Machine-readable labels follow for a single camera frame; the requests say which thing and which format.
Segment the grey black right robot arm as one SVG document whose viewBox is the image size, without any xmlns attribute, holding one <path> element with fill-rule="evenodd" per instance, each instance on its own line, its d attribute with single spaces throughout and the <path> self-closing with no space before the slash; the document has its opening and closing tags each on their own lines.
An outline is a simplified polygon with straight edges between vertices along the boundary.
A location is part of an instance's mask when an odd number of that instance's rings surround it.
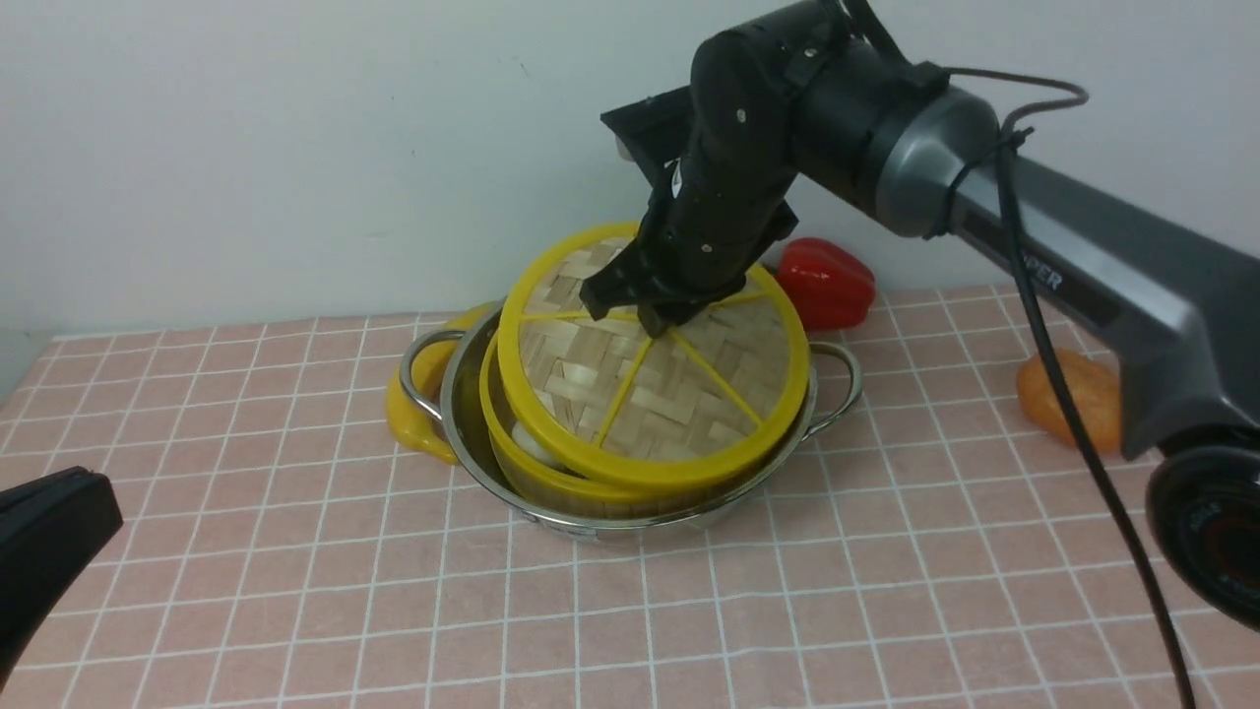
<svg viewBox="0 0 1260 709">
<path fill-rule="evenodd" d="M 631 246 L 583 281 L 650 335 L 735 293 L 806 176 L 896 235 L 960 237 L 1118 356 L 1121 455 L 1160 450 L 1147 519 L 1200 598 L 1257 628 L 1257 259 L 1018 157 L 1004 120 L 905 58 L 864 1 L 800 1 L 719 31 L 685 87 L 604 115 L 653 180 Z"/>
</svg>

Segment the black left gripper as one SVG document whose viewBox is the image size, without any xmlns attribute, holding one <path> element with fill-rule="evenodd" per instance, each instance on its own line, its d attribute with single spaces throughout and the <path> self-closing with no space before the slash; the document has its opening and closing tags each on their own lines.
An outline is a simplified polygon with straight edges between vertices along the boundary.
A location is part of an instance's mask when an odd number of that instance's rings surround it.
<svg viewBox="0 0 1260 709">
<path fill-rule="evenodd" d="M 3 685 L 50 610 L 122 526 L 110 479 L 84 467 L 3 490 Z"/>
</svg>

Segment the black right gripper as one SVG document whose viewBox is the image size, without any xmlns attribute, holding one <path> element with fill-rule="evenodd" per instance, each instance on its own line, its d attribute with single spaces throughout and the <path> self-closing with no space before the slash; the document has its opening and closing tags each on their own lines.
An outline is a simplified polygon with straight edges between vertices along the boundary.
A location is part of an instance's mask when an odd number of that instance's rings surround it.
<svg viewBox="0 0 1260 709">
<path fill-rule="evenodd" d="M 687 87 L 604 113 L 653 191 L 634 241 L 581 285 L 591 319 L 638 309 L 656 340 L 742 291 L 795 175 L 789 59 L 769 21 L 742 24 L 699 45 Z"/>
</svg>

